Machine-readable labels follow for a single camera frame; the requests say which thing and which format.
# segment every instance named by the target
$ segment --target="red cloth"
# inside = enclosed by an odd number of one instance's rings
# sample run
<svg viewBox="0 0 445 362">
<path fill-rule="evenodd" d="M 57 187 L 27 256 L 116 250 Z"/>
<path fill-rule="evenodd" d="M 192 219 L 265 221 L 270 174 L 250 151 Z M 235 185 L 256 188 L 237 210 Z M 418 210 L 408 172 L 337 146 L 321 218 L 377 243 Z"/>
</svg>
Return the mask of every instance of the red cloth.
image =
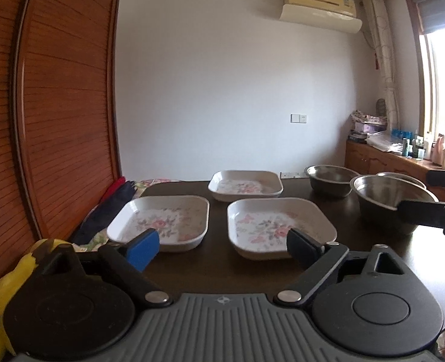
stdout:
<svg viewBox="0 0 445 362">
<path fill-rule="evenodd" d="M 122 186 L 125 183 L 125 181 L 126 181 L 125 177 L 120 177 L 119 179 L 117 179 L 112 185 L 110 185 L 108 187 L 108 189 L 106 190 L 106 192 L 103 194 L 102 198 L 100 199 L 99 203 L 103 203 L 107 198 L 112 196 L 112 194 L 115 193 L 115 191 L 120 186 Z"/>
</svg>

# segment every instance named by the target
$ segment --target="gray ribbed panel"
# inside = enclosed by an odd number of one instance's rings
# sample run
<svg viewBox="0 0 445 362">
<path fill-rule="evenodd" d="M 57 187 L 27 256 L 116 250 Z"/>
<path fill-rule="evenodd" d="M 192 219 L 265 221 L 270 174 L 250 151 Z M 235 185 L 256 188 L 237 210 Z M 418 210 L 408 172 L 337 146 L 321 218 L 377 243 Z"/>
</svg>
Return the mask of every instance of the gray ribbed panel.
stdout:
<svg viewBox="0 0 445 362">
<path fill-rule="evenodd" d="M 305 313 L 276 307 L 264 294 L 225 297 L 230 301 L 183 294 L 168 308 L 146 311 L 122 341 L 86 362 L 381 362 L 335 348 Z M 14 361 L 35 360 L 20 355 Z M 438 359 L 424 352 L 392 361 Z"/>
</svg>

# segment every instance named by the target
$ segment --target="stack of items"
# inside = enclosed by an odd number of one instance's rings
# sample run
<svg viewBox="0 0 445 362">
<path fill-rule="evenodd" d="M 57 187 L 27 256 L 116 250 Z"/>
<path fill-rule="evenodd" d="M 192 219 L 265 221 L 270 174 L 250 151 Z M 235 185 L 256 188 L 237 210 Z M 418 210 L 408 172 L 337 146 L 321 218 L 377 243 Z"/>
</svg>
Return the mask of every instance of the stack of items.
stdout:
<svg viewBox="0 0 445 362">
<path fill-rule="evenodd" d="M 383 132 L 386 130 L 386 117 L 375 117 L 370 114 L 363 114 L 359 110 L 351 113 L 353 129 L 348 136 L 348 140 L 356 143 L 366 143 L 368 135 Z"/>
</svg>

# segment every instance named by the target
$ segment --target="stainless steel bowl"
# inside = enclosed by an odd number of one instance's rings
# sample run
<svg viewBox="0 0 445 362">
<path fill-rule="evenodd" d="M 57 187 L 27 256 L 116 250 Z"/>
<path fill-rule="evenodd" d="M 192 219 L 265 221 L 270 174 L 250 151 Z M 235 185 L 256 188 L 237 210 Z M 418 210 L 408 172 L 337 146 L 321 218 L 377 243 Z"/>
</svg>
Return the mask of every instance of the stainless steel bowl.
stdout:
<svg viewBox="0 0 445 362">
<path fill-rule="evenodd" d="M 420 181 L 419 179 L 410 177 L 410 176 L 406 176 L 405 174 L 392 173 L 390 171 L 383 171 L 381 173 L 378 173 L 377 175 L 383 176 L 383 177 L 392 177 L 392 178 L 402 179 L 404 181 L 411 182 L 412 184 L 416 184 L 418 186 L 421 186 L 424 189 L 427 189 L 427 187 L 425 186 L 425 184 L 422 181 Z"/>
<path fill-rule="evenodd" d="M 316 193 L 343 198 L 350 194 L 350 181 L 359 176 L 356 171 L 344 167 L 320 164 L 308 167 L 305 171 L 311 187 Z"/>
<path fill-rule="evenodd" d="M 358 195 L 360 213 L 376 227 L 400 234 L 411 234 L 416 225 L 402 222 L 397 205 L 403 200 L 436 202 L 432 192 L 411 182 L 388 176 L 360 176 L 351 180 L 351 189 Z"/>
</svg>

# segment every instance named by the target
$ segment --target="wall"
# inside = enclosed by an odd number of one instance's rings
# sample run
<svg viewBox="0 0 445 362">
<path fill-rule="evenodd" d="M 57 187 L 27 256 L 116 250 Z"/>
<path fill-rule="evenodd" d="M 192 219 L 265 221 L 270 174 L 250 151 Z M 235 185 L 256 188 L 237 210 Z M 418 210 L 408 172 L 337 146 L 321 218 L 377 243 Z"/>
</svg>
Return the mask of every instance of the wall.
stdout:
<svg viewBox="0 0 445 362">
<path fill-rule="evenodd" d="M 348 116 L 374 110 L 363 35 L 277 19 L 283 0 L 120 0 L 116 104 L 130 179 L 344 160 Z M 290 114 L 308 115 L 291 124 Z"/>
<path fill-rule="evenodd" d="M 414 132 L 419 125 L 420 87 L 412 22 L 406 0 L 385 0 L 395 48 L 395 86 L 400 125 Z"/>
</svg>

